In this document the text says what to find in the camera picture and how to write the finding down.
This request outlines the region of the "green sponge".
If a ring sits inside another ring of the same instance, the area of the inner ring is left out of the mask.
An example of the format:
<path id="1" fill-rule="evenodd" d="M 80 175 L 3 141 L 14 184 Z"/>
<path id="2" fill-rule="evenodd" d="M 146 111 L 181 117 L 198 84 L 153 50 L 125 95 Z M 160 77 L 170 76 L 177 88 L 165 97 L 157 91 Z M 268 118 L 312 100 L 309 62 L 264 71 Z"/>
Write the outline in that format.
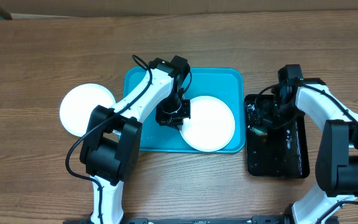
<path id="1" fill-rule="evenodd" d="M 250 128 L 258 136 L 268 135 L 267 127 L 255 124 Z"/>

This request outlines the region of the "white plate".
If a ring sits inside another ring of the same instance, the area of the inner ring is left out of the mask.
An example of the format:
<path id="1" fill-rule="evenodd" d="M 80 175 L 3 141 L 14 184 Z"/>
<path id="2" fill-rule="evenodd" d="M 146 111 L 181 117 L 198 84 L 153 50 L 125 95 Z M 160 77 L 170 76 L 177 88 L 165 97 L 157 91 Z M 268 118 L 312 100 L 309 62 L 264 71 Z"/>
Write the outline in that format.
<path id="1" fill-rule="evenodd" d="M 197 96 L 190 100 L 190 117 L 183 120 L 180 134 L 192 148 L 215 152 L 229 144 L 235 128 L 228 105 L 212 96 Z"/>
<path id="2" fill-rule="evenodd" d="M 60 104 L 60 121 L 72 135 L 82 137 L 87 130 L 91 112 L 99 105 L 115 104 L 113 94 L 104 86 L 87 83 L 70 90 Z"/>

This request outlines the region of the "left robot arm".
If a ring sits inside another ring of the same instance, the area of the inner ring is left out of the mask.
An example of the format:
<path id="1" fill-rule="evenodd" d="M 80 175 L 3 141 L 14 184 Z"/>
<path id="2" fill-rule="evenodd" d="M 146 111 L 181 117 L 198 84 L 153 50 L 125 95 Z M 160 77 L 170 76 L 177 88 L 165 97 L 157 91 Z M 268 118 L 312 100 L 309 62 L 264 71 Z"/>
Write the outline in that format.
<path id="1" fill-rule="evenodd" d="M 156 58 L 145 63 L 133 60 L 145 70 L 143 80 L 120 102 L 92 110 L 82 145 L 80 162 L 85 165 L 86 180 L 93 183 L 94 210 L 89 223 L 120 223 L 123 183 L 137 162 L 142 125 L 152 111 L 161 126 L 181 129 L 190 117 L 190 102 L 182 87 L 192 76 L 187 59 L 174 56 L 169 62 Z"/>

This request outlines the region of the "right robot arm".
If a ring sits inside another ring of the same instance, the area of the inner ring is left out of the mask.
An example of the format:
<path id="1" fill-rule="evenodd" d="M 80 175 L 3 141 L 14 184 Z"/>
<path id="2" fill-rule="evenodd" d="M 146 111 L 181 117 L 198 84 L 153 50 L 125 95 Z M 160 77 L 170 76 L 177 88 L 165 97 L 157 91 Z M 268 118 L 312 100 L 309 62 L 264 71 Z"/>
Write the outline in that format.
<path id="1" fill-rule="evenodd" d="M 320 78 L 304 78 L 298 64 L 278 71 L 278 83 L 246 104 L 248 144 L 267 168 L 298 158 L 305 145 L 304 117 L 322 132 L 315 165 L 316 183 L 289 205 L 273 223 L 337 223 L 333 214 L 344 205 L 358 205 L 358 114 L 348 109 Z"/>

